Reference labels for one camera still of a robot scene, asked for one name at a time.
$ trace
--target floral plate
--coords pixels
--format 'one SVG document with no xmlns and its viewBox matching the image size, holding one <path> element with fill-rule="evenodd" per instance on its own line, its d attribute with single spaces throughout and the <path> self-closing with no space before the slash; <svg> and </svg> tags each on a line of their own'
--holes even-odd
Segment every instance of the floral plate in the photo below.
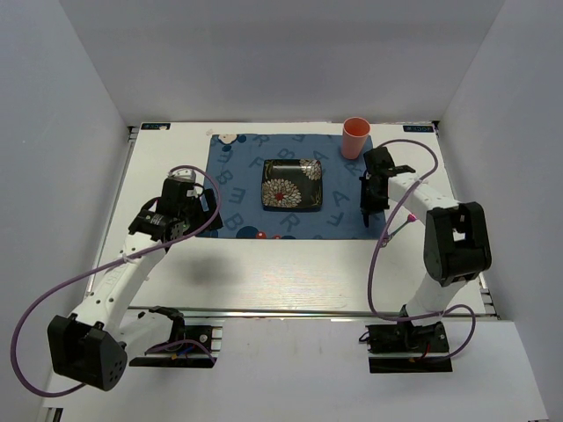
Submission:
<svg viewBox="0 0 563 422">
<path fill-rule="evenodd" d="M 323 171 L 319 160 L 266 160 L 262 206 L 267 211 L 319 211 Z"/>
</svg>

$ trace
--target gray wall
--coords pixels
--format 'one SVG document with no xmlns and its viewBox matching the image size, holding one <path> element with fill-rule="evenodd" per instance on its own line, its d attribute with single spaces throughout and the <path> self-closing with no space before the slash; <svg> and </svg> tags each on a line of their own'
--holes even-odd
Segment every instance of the gray wall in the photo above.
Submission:
<svg viewBox="0 0 563 422">
<path fill-rule="evenodd" d="M 11 371 L 11 333 L 37 296 L 91 266 L 127 129 L 56 0 L 3 0 L 0 46 L 0 419 L 34 421 L 40 399 Z M 83 292 L 60 292 L 24 327 L 19 356 L 39 387 L 48 321 Z"/>
<path fill-rule="evenodd" d="M 486 279 L 563 421 L 563 2 L 507 0 L 442 122 L 458 195 L 486 211 Z"/>
<path fill-rule="evenodd" d="M 121 116 L 433 120 L 503 0 L 61 0 Z"/>
</svg>

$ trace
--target blue placemat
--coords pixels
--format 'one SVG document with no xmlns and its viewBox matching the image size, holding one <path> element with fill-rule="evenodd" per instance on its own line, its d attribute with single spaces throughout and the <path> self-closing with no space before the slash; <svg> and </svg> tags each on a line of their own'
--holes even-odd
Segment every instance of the blue placemat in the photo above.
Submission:
<svg viewBox="0 0 563 422">
<path fill-rule="evenodd" d="M 207 172 L 221 188 L 223 228 L 204 236 L 221 238 L 376 239 L 384 227 L 383 213 L 372 216 L 369 228 L 360 213 L 358 179 L 365 171 L 358 159 L 340 154 L 338 135 L 213 135 Z M 272 212 L 262 208 L 262 167 L 267 159 L 317 159 L 323 168 L 320 211 Z M 206 187 L 211 187 L 206 180 Z"/>
</svg>

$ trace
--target white flower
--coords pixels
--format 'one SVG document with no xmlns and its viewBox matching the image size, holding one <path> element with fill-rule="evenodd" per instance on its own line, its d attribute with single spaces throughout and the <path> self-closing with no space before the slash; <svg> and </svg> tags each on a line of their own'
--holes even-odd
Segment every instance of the white flower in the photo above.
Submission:
<svg viewBox="0 0 563 422">
<path fill-rule="evenodd" d="M 289 180 L 273 178 L 262 184 L 262 202 L 269 207 L 293 208 L 301 202 L 301 193 Z"/>
<path fill-rule="evenodd" d="M 219 135 L 219 140 L 225 145 L 229 145 L 237 140 L 236 135 Z"/>
<path fill-rule="evenodd" d="M 299 160 L 301 171 L 307 175 L 311 180 L 319 180 L 322 171 L 320 168 L 319 160 Z"/>
</svg>

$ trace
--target orange plastic cup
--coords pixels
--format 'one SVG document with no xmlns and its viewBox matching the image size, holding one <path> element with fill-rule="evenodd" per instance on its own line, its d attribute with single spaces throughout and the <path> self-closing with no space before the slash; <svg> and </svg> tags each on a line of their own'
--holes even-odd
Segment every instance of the orange plastic cup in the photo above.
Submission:
<svg viewBox="0 0 563 422">
<path fill-rule="evenodd" d="M 369 130 L 369 122 L 361 117 L 351 117 L 344 122 L 341 149 L 344 158 L 355 160 L 360 155 L 368 139 Z"/>
</svg>

